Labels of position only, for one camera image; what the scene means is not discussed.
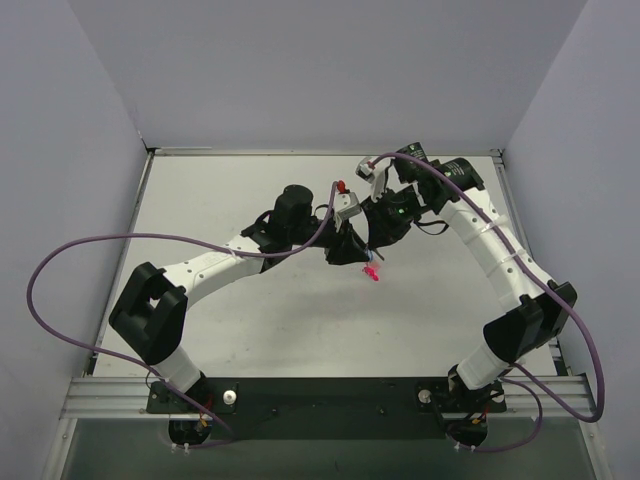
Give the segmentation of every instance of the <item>wall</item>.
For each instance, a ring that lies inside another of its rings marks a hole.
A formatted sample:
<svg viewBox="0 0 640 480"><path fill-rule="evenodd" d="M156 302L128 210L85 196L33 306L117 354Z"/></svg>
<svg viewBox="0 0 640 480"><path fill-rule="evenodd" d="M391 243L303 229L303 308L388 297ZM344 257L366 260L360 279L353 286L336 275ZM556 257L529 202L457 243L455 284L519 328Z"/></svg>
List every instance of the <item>wall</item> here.
<svg viewBox="0 0 640 480"><path fill-rule="evenodd" d="M126 228L145 151L65 1L3 1L0 64L0 477L34 479L86 354L30 318L28 277L57 245ZM36 304L55 327L92 339L119 248L51 265Z"/></svg>
<svg viewBox="0 0 640 480"><path fill-rule="evenodd" d="M148 145L504 147L585 0L69 0Z"/></svg>
<svg viewBox="0 0 640 480"><path fill-rule="evenodd" d="M618 479L640 470L638 18L637 0L590 0L506 149L534 254L574 282L599 347ZM591 372L575 327L562 347L574 371Z"/></svg>

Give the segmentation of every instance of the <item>purple hose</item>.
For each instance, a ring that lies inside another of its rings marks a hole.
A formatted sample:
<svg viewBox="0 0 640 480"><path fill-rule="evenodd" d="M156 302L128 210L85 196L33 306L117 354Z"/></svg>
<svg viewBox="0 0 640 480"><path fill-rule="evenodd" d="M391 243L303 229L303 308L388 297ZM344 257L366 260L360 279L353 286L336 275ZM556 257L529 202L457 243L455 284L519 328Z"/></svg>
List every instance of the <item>purple hose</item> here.
<svg viewBox="0 0 640 480"><path fill-rule="evenodd" d="M458 445L460 445L460 447L464 448L465 450L471 450L474 453L503 453L503 452L508 452L510 450L515 450L516 448L520 448L520 447L523 447L523 446L527 445L528 443L531 443L538 436L538 434L540 433L540 430L542 429L542 402L540 402L540 397L538 397L538 395L536 395L536 392L534 392L531 388L529 388L524 383L518 382L516 380L511 380L510 378L501 378L500 380L502 380L505 383L511 383L513 385L519 386L520 388L524 388L527 392L529 392L531 394L533 399L536 401L536 404L538 405L538 418L536 418L536 424L533 427L533 432L531 432L531 434L527 438L523 438L522 440L518 440L517 442L514 442L514 443L512 443L510 445L504 445L502 447L477 447L477 448L471 448L469 445L464 445L462 443L458 443ZM451 435L448 435L448 436L453 441L457 442L453 437L451 437Z"/></svg>
<svg viewBox="0 0 640 480"><path fill-rule="evenodd" d="M424 170L427 170L433 176L441 180L451 190L453 190L456 195L458 195L461 199L463 199L478 214L478 216L482 218L482 220L484 220L486 223L491 223L491 218L489 218L489 216L486 213L484 213L482 209L478 205L476 205L476 203L473 200L469 198L468 195L466 195L455 183L449 180L449 178L447 178L442 172L440 172L430 164L423 162L422 160L419 160L415 157L412 157L411 155L406 155L403 153L385 153L383 155L380 155L371 163L372 165L375 165L378 162L384 160L385 158L399 158L400 160L413 162L419 167L423 168ZM515 260L518 267L520 267L520 270L522 270L522 272L527 277L529 277L533 283L535 283L538 287L540 287L540 289L543 292L549 295L549 297L551 297L554 302L560 305L560 307L562 307L562 309L569 314L569 316L573 319L578 329L580 330L580 333L582 333L582 336L584 337L584 340L587 343L587 348L589 349L589 354L591 355L591 360L593 361L593 368L595 370L595 375L596 375L597 389L596 389L595 413L590 417L586 415L582 415L581 413L573 409L571 406L569 406L556 393L554 393L549 388L547 388L547 386L544 385L536 377L534 377L533 374L531 374L529 371L524 369L524 367L518 364L514 364L513 366L519 369L520 371L522 371L526 376L528 376L536 385L542 388L551 398L553 398L562 408L564 408L572 416L586 423L597 422L598 420L600 420L600 418L602 418L602 414L604 412L604 400L605 400L604 373L602 371L602 362L600 361L600 356L598 355L595 342L591 337L591 333L589 332L587 325L584 323L582 318L580 318L580 315L578 315L578 313L571 307L571 305L569 305L562 298L560 298L558 294L556 294L553 290L551 290L551 288L549 288L548 285L546 285L543 281L541 281L538 277L536 277L531 270L529 270L529 268L524 263L524 261L520 258L520 256L516 254L515 248L513 248L513 245L511 245L511 242L509 242L509 239L504 234L502 229L496 225L493 227L493 231L496 233L498 238L502 241L502 243L507 248L509 253L514 255L513 259Z"/></svg>
<svg viewBox="0 0 640 480"><path fill-rule="evenodd" d="M327 207L327 211L325 213L325 216L322 219L322 222L320 223L320 226L318 227L318 230L313 234L313 236L309 240L307 240L307 242L305 244L303 244L300 247L295 248L295 249L293 249L293 250L291 250L289 252L281 252L281 253L251 253L251 252L244 252L244 251L240 251L240 250L234 250L233 253L235 255L239 256L239 257L277 258L277 257L288 257L290 255L295 255L296 253L300 253L304 249L308 248L309 246L311 246L313 244L313 242L316 241L316 239L322 233L322 230L324 230L324 228L329 223L329 220L331 218L331 212L333 211L333 200L334 200L334 197L335 197L335 192L336 192L337 186L338 186L337 182L333 182L333 184L331 185L331 196L329 198L329 202L328 202L329 205ZM184 243L191 243L193 245L199 245L201 247L205 247L205 248L208 248L210 250L215 250L217 252L222 252L222 253L229 253L230 252L230 249L228 249L228 248L219 247L218 245L213 245L211 243L203 242L203 241L200 241L200 240L195 240L193 238L181 237L181 236L178 236L178 235L164 235L164 234L160 234L160 233L122 233L122 234L114 234L114 235L99 235L99 236L95 236L95 237L86 237L86 238L80 238L78 240L73 240L71 242L65 243L64 245L56 248L53 252L51 252L49 255L47 255L40 262L40 264L38 264L36 269L31 274L31 278L29 279L29 283L27 285L27 307L29 308L29 312L31 312L31 315L33 316L35 321L38 322L38 325L40 325L42 328L44 328L47 332L49 332L54 337L59 338L60 340L62 340L64 342L70 343L71 345L75 345L76 347L84 348L84 349L92 351L92 352L98 352L98 353L102 353L102 354L105 354L105 355L111 355L112 357L116 357L116 358L120 358L122 360L126 360L127 362L135 363L136 365L139 365L142 368L148 370L149 372L154 374L156 377L158 377L160 379L160 381L162 381L165 384L165 386L169 390L171 390L175 395L177 395L178 397L182 398L187 403L193 405L195 408L197 408L203 414L209 415L218 425L220 425L227 432L229 432L231 435L233 435L233 431L231 430L229 425L227 425L216 414L214 414L213 412L211 412L210 410L205 408L203 405L200 405L198 402L196 402L192 398L189 398L187 395L182 393L180 390L175 388L170 383L166 382L164 379L161 378L160 374L153 367L150 367L149 365L144 363L142 360L139 360L137 358L131 357L129 355L125 355L123 353L114 352L113 350L108 350L106 348L97 347L95 345L84 343L84 342L81 342L79 340L75 340L75 339L73 339L71 337L68 337L68 336L64 335L63 333L60 333L57 330L53 329L49 324L47 324L42 319L42 317L40 316L38 311L36 310L36 307L35 307L35 305L33 303L33 287L34 287L34 285L36 283L36 280L37 280L38 276L40 275L40 273L42 272L44 267L46 267L47 264L51 260L53 260L55 257L57 257L59 254L61 254L65 250L68 250L69 248L75 247L77 245L83 245L85 243L93 243L93 242L102 242L102 241L105 241L105 240L124 239L124 238L153 238L153 239L161 239L161 240L175 240L175 241L178 241L178 242L184 242ZM210 444L201 445L200 448L209 447L209 446L217 446L217 445L222 445L222 444L225 444L225 443L229 443L229 442L228 441L212 442Z"/></svg>

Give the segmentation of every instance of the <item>purple cable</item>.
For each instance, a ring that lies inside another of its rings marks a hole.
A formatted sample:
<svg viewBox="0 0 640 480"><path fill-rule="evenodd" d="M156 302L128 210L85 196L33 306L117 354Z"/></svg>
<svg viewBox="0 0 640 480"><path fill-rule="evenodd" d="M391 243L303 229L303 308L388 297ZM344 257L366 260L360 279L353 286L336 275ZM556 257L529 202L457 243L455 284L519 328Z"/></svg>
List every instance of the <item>purple cable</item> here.
<svg viewBox="0 0 640 480"><path fill-rule="evenodd" d="M337 187L338 187L337 182L333 182L333 184L331 185L331 196L329 198L329 204L328 204L328 207L327 207L327 211L325 213L324 218L322 219L322 222L320 223L320 226L318 227L318 230L313 234L313 236L309 240L307 240L306 243L304 243L300 247L294 248L293 250L290 250L288 252L281 252L281 253L251 253L251 252L244 252L244 251L240 251L240 250L233 250L233 253L235 255L237 255L238 257L278 258L278 257L288 257L288 256L291 256L291 255L295 255L296 253L300 253L304 249L310 247L313 244L313 242L315 242L316 239L320 236L320 234L322 233L324 228L329 223L329 220L331 218L331 212L333 211L333 200L334 200L334 197L335 197L335 192L336 192ZM44 267L46 267L47 264L51 260L53 260L55 257L57 257L59 254L61 254L65 250L68 250L71 247L75 247L77 245L83 245L85 243L102 242L102 241L105 241L105 240L118 240L118 239L124 239L124 238L152 238L152 239L161 239L161 240L175 240L175 241L183 242L183 243L191 243L193 245L198 245L198 246L205 247L205 248L208 248L210 250L215 250L215 251L221 252L221 253L230 253L231 252L231 249L229 249L229 248L219 247L218 245L213 245L211 243L203 242L201 240L196 240L196 239L189 238L189 237L181 237L181 236L178 236L178 235L165 235L165 234L160 234L160 233L122 233L122 234L114 234L114 235L99 235L99 236L95 236L95 237L86 237L86 238L80 238L78 240L73 240L71 242L65 243L64 245L56 248L53 252L51 252L49 255L47 255L38 264L36 269L31 274L31 278L29 279L29 283L27 285L27 307L29 308L29 312L31 312L31 315L33 316L35 321L38 323L38 325L40 325L42 328L44 328L47 332L49 332L54 337L59 338L60 340L62 340L64 342L70 343L71 345L75 345L76 347L84 348L84 349L89 350L91 352L98 352L98 353L102 353L102 354L105 354L105 355L111 355L112 357L120 358L122 360L126 360L127 362L135 363L136 365L139 365L142 368L148 370L149 372L154 374L156 377L158 377L160 379L160 381L162 381L165 384L165 386L171 392L173 392L175 395L177 395L178 397L182 398L184 401L186 401L187 403L191 404L195 408L197 408L200 412L202 412L205 415L208 415L209 417L211 417L218 425L220 425L227 432L229 432L231 435L233 435L233 431L231 430L229 425L227 425L216 414L214 414L209 409L205 408L203 405L200 405L198 402L196 402L192 398L189 398L187 395L182 393L180 390L175 388L170 383L166 382L153 367L147 365L142 360L139 360L137 358L131 357L129 355L125 355L123 353L114 352L113 350L108 350L106 348L97 347L95 345L91 345L91 344L88 344L88 343L85 343L85 342L81 342L79 340L75 340L75 339L73 339L71 337L68 337L68 336L64 335L63 333L60 333L57 330L55 330L54 328L52 328L49 324L47 324L42 319L42 317L40 316L38 311L36 310L36 307L35 307L34 302L33 302L33 287L34 287L34 285L36 283L36 280L38 279L38 276L40 275L40 273L42 272ZM209 447L209 446L217 446L217 445L222 445L222 444L226 444L226 443L229 443L229 442L228 441L212 442L210 444L200 445L200 448L206 448L206 447Z"/></svg>
<svg viewBox="0 0 640 480"><path fill-rule="evenodd" d="M449 438L451 438L454 442L456 442L458 445L460 445L465 450L471 450L474 453L503 453L503 452L508 452L510 450L515 450L516 448L520 448L520 447L523 447L523 446L527 445L528 443L531 443L538 436L538 434L540 433L540 430L542 429L542 402L540 402L540 397L538 397L538 395L536 395L536 392L534 392L531 388L529 388L524 383L518 382L516 380L511 380L510 378L501 378L500 380L502 380L503 382L506 382L506 383L511 383L513 385L517 385L520 388L524 388L527 392L529 392L531 394L533 399L536 401L536 404L538 405L538 418L536 418L536 424L533 427L533 432L531 432L531 434L527 438L523 438L522 440L518 440L517 442L512 443L510 445L504 445L502 447L477 447L477 448L471 448L469 445L464 445L463 443L460 443L457 440L455 440L453 437L451 437L451 435L447 434Z"/></svg>
<svg viewBox="0 0 640 480"><path fill-rule="evenodd" d="M473 200L471 200L469 196L465 194L455 183L449 180L448 177L446 177L442 172L437 170L435 167L431 166L426 162L423 162L422 160L412 157L411 155L406 155L403 153L385 153L383 155L380 155L375 160L372 160L371 164L375 165L378 162L384 160L385 158L398 158L400 160L406 160L406 161L415 163L416 165L418 165L424 170L427 170L433 176L441 180L451 190L453 190L453 192L455 192L456 195L458 195L462 200L464 200L478 214L478 216L482 218L482 220L484 220L486 223L491 223L491 218L489 218L489 216L486 213L484 213L482 209L478 205L476 205L476 203ZM590 417L581 414L580 412L576 411L571 406L569 406L556 393L554 393L549 388L547 388L546 385L544 385L540 380L538 380L535 376L533 376L533 374L531 374L526 369L524 369L524 367L518 364L514 364L513 366L515 368L518 368L526 376L528 376L537 386L542 388L551 398L553 398L562 408L564 408L567 412L569 412L573 417L586 423L597 422L598 420L600 420L600 418L602 418L602 414L604 412L604 400L605 400L604 373L602 371L602 362L600 361L598 350L596 349L595 342L591 337L591 333L589 332L587 325L584 323L582 318L580 318L580 315L578 315L578 312L576 312L571 307L571 305L569 305L562 298L560 298L558 294L556 294L553 290L551 290L551 288L549 288L548 285L546 285L542 280L536 277L536 275L531 270L529 270L527 265L517 254L515 248L513 248L513 245L511 245L511 242L509 242L509 239L504 234L502 229L499 226L495 225L493 227L493 231L496 233L498 238L502 241L502 243L504 244L506 249L509 251L509 253L514 255L513 259L515 260L518 267L520 267L520 270L522 270L522 272L527 277L529 277L533 283L535 283L543 292L549 295L549 297L551 297L554 302L560 305L560 307L569 314L569 316L573 319L576 326L580 330L580 333L582 333L582 336L584 337L584 340L587 343L587 348L589 350L589 354L591 355L591 360L593 362L593 368L595 370L595 375L596 375L597 389L596 389L595 413Z"/></svg>

